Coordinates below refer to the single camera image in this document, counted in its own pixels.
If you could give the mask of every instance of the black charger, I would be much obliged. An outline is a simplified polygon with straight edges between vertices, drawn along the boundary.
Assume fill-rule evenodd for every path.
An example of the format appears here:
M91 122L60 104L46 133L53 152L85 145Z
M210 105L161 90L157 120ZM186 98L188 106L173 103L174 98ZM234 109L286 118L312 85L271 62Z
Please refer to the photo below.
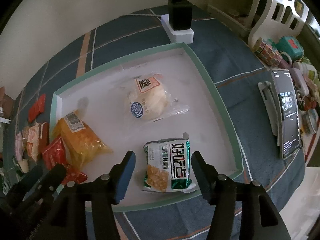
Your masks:
M169 23L174 31L191 28L192 4L187 0L169 0Z

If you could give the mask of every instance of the white tray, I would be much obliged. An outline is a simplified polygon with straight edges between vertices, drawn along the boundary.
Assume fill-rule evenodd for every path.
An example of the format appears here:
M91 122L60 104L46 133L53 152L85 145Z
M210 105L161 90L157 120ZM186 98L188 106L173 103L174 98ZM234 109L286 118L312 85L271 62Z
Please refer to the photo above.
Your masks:
M112 89L125 77L158 72L175 76L177 82L166 83L174 97L190 110L130 129L124 128L124 98ZM243 163L235 130L223 101L204 66L192 49L184 43L174 43L139 51L101 65L57 90L52 99L50 131L57 121L69 112L86 106L83 120L109 145L113 154L102 154L88 163L83 172L87 182L108 173L120 163L128 150L136 154L136 166L124 199L113 206L115 212L155 208L200 195L172 192L142 191L146 173L148 141L182 137L189 134L190 152L200 151L205 161L219 173L234 179L243 172ZM192 168L190 178L196 181Z

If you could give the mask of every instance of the teal box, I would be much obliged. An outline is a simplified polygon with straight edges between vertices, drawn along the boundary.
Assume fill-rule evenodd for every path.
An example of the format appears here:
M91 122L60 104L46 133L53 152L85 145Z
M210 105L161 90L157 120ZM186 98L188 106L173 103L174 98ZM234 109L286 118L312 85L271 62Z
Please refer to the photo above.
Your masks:
M292 62L300 59L304 50L296 37L284 36L276 44L276 48L279 51L284 51L289 54L292 59Z

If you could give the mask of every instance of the orange plastic package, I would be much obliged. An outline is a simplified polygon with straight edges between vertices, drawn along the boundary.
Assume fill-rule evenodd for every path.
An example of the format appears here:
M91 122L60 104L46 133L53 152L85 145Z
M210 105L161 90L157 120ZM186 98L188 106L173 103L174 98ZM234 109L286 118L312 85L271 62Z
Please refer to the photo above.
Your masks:
M70 151L71 162L79 171L100 153L112 153L113 150L77 116L77 111L61 118L53 129L53 136L61 135Z

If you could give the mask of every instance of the metal bolt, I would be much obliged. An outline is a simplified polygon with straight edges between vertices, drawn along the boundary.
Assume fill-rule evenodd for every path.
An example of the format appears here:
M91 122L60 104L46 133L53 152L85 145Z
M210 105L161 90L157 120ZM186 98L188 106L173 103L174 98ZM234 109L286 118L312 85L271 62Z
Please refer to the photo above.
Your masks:
M67 183L67 187L73 187L76 183L72 180Z
M224 174L219 174L218 175L218 180L226 180L227 179L227 176L224 175Z
M253 180L252 181L252 184L254 185L254 186L256 186L256 187L259 187L261 184L260 184L260 182L258 182L257 180Z
M102 180L108 180L110 179L110 175L108 173L102 174L100 177Z

